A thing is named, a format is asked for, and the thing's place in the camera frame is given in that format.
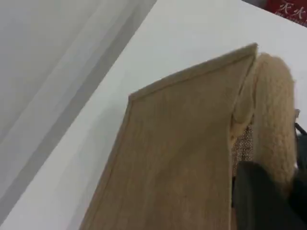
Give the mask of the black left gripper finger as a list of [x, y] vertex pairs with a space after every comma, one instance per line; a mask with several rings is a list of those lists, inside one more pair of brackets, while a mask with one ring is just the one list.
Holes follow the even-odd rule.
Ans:
[[302, 219], [281, 195], [268, 173], [252, 161], [240, 162], [232, 207], [238, 230], [301, 230]]
[[293, 189], [290, 194], [289, 203], [295, 213], [307, 225], [307, 132], [295, 122], [296, 134], [296, 172], [293, 179]]

